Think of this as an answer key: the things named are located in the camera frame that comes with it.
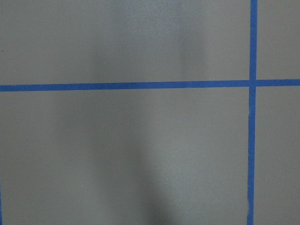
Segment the gray wall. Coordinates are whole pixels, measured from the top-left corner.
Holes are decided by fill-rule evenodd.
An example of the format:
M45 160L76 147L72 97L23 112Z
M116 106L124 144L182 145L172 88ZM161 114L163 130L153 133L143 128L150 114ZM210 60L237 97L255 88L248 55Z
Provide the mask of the gray wall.
M300 4L259 2L259 79ZM249 0L0 0L1 84L247 80ZM255 224L298 225L300 87L257 88ZM0 93L5 225L245 225L248 88Z

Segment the taped grid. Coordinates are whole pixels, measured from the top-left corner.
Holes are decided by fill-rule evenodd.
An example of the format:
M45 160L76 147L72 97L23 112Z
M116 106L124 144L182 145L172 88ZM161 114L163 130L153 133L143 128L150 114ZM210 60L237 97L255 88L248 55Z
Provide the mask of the taped grid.
M119 82L119 83L67 83L67 84L19 84L0 85L0 92L11 91L68 91L68 90L125 90L125 89L173 89L173 88L249 88L248 119L248 216L247 225L254 220L254 180L255 180L255 107L256 87L300 86L300 79L257 80L257 3L251 0L250 13L250 58L249 80L231 81L188 81L188 82ZM0 196L0 225L2 225Z

